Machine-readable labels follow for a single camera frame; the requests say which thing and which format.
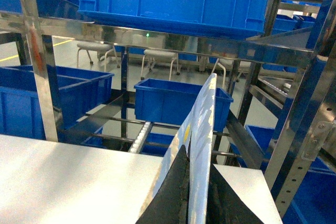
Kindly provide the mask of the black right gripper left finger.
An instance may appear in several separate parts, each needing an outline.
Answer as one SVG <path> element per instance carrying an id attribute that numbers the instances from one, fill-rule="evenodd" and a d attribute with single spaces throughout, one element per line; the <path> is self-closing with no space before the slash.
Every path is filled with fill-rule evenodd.
<path id="1" fill-rule="evenodd" d="M 163 184 L 137 223 L 187 223 L 190 160 L 182 145 Z"/>

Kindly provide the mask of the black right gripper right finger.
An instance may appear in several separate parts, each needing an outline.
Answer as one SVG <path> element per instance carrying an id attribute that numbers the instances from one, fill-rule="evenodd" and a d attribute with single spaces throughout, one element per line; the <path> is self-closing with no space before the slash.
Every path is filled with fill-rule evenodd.
<path id="1" fill-rule="evenodd" d="M 206 223 L 262 223 L 214 164 L 210 168 Z"/>

